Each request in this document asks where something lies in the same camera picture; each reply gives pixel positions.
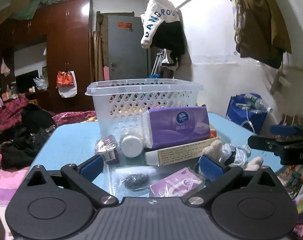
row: vinda logo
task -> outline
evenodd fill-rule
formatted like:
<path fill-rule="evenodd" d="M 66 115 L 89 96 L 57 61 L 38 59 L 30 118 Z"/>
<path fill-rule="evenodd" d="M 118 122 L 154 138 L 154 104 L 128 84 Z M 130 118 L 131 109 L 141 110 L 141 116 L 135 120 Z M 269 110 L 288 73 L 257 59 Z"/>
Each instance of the vinda logo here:
<path fill-rule="evenodd" d="M 180 112 L 177 116 L 176 116 L 176 121 L 179 124 L 182 124 L 186 121 L 189 120 L 189 115 L 186 112 Z"/>

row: television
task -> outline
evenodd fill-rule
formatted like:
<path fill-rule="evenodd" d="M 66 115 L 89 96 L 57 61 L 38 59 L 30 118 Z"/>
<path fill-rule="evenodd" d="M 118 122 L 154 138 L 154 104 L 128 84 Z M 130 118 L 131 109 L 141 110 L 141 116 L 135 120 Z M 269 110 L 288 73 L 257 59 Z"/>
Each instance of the television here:
<path fill-rule="evenodd" d="M 26 93 L 28 92 L 29 88 L 35 87 L 36 84 L 34 82 L 34 78 L 37 78 L 38 76 L 38 70 L 34 70 L 25 74 L 21 74 L 19 76 L 16 76 L 16 85 L 17 85 L 17 91 L 18 93 Z"/>

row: purple package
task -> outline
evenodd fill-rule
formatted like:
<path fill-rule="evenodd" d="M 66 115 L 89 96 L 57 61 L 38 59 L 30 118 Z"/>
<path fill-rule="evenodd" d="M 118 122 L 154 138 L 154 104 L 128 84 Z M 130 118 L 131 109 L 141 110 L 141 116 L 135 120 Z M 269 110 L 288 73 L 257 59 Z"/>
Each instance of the purple package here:
<path fill-rule="evenodd" d="M 181 197 L 202 182 L 189 168 L 183 168 L 154 183 L 150 189 L 154 197 Z"/>
<path fill-rule="evenodd" d="M 204 106 L 150 109 L 143 114 L 146 147 L 160 149 L 210 138 Z"/>
<path fill-rule="evenodd" d="M 108 165 L 119 163 L 119 147 L 113 135 L 95 143 L 95 154 L 100 154 Z"/>

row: blue bag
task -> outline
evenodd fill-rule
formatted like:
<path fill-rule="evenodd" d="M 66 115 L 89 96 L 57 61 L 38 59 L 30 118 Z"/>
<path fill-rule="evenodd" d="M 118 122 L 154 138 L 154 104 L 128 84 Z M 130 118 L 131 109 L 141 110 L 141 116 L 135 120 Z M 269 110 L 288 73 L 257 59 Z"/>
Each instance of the blue bag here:
<path fill-rule="evenodd" d="M 251 93 L 258 98 L 261 98 L 260 95 Z M 237 95 L 230 98 L 229 106 L 226 113 L 226 119 L 243 126 L 244 128 L 250 130 L 253 132 L 252 127 L 248 123 L 244 123 L 247 121 L 247 113 L 246 110 L 240 109 L 236 104 L 246 104 L 245 100 L 245 94 Z M 259 134 L 262 125 L 264 124 L 264 121 L 266 119 L 267 113 L 261 113 L 261 114 L 255 114 L 250 112 L 250 109 L 248 110 L 248 119 L 253 125 L 253 128 L 255 129 L 256 134 Z"/>

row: white cap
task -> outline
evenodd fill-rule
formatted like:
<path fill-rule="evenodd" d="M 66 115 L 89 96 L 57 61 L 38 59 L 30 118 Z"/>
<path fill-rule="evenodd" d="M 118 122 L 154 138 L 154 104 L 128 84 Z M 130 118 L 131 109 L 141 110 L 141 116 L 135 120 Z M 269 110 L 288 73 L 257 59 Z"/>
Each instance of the white cap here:
<path fill-rule="evenodd" d="M 120 142 L 120 147 L 123 155 L 128 158 L 137 157 L 144 149 L 142 140 L 133 135 L 125 136 Z"/>

